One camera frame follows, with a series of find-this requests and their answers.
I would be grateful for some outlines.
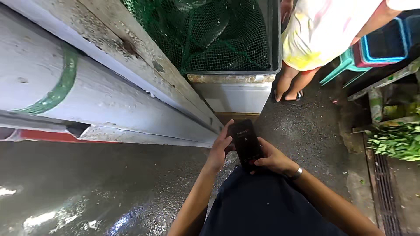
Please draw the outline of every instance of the teal plastic stool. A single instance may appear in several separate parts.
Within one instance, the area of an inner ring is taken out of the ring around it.
[[[349,82],[347,82],[343,88],[354,82],[356,79],[358,79],[360,76],[364,75],[368,70],[370,70],[372,67],[357,67],[354,64],[354,56],[353,56],[353,50],[352,47],[349,47],[343,54],[340,55],[340,65],[335,68],[329,75],[327,75],[324,79],[322,79],[319,83],[321,86],[326,85],[328,82],[333,80],[337,75],[339,75],[341,72],[345,70],[349,71],[355,71],[355,72],[363,72],[359,76],[351,79]]]

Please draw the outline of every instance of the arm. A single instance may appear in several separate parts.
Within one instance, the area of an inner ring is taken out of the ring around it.
[[[262,138],[258,139],[267,158],[258,159],[255,161],[255,165],[265,166],[288,177],[296,173],[299,169],[298,164],[267,141]],[[349,236],[384,236],[382,231],[360,213],[355,206],[329,189],[306,170],[303,170],[301,176],[294,183],[323,217]]]
[[[233,124],[233,122],[233,120],[230,120],[215,140],[207,162],[204,164],[191,192],[173,221],[168,236],[198,235],[200,233],[216,174],[225,163],[225,153],[230,151],[226,147],[231,143],[232,137],[226,137],[226,135],[228,126]]]
[[[282,23],[290,17],[292,10],[293,10],[293,0],[281,0],[280,14],[281,14]]]
[[[393,10],[389,8],[386,5],[386,0],[383,0],[375,12],[371,15],[369,20],[366,22],[366,24],[359,31],[359,33],[357,33],[352,42],[352,45],[356,43],[361,37],[386,25],[400,13],[400,10]]]

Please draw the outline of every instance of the green leafy vegetable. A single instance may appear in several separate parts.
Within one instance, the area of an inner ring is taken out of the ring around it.
[[[368,143],[370,148],[375,150],[375,154],[406,161],[420,161],[419,124],[379,127],[368,135]]]

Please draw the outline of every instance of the styrofoam box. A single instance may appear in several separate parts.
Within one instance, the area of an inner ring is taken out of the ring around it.
[[[194,83],[193,87],[215,112],[261,113],[270,95],[271,84]]]

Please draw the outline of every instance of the forearm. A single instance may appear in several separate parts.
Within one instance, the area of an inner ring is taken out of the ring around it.
[[[206,167],[201,170],[191,192],[173,221],[168,236],[186,235],[193,223],[202,226],[204,219],[199,223],[196,220],[207,208],[215,178],[216,173],[214,171],[210,171]]]
[[[382,1],[366,24],[362,27],[356,37],[363,37],[368,33],[375,31],[386,25],[389,21],[394,19],[401,11],[392,10],[386,5],[386,1]]]
[[[301,176],[294,183],[323,217],[349,236],[383,236],[383,233],[355,206],[329,189],[306,170],[303,170]]]

